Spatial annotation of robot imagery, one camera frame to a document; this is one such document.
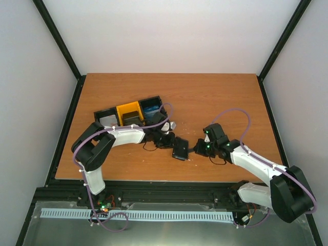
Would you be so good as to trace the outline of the black card holder wallet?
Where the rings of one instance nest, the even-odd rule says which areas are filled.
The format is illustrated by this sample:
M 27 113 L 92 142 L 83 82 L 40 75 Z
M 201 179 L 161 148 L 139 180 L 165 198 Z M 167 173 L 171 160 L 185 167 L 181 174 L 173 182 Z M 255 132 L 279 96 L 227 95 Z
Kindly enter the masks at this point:
M 173 144 L 172 157 L 178 160 L 189 159 L 189 141 L 176 137 Z

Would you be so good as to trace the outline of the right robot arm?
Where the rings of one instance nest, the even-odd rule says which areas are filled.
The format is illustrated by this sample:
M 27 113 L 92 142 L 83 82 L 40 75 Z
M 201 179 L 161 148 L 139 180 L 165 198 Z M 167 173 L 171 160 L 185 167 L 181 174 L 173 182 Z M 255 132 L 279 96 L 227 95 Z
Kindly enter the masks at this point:
M 242 202 L 272 209 L 287 223 L 315 211 L 316 199 L 300 168 L 278 165 L 255 153 L 242 141 L 229 140 L 220 124 L 211 124 L 203 132 L 205 137 L 199 139 L 194 147 L 196 154 L 219 157 L 247 170 L 263 182 L 262 185 L 246 182 L 237 188 Z

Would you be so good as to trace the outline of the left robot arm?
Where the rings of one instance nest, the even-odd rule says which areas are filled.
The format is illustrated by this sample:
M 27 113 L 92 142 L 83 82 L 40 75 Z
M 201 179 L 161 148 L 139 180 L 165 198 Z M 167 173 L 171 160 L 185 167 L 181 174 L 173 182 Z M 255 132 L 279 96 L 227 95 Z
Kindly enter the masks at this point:
M 71 147 L 73 162 L 79 166 L 84 186 L 89 189 L 89 201 L 102 206 L 107 200 L 101 167 L 112 148 L 147 141 L 154 142 L 157 148 L 169 148 L 174 141 L 172 131 L 175 128 L 176 123 L 160 112 L 145 124 L 106 127 L 95 121 L 89 125 Z

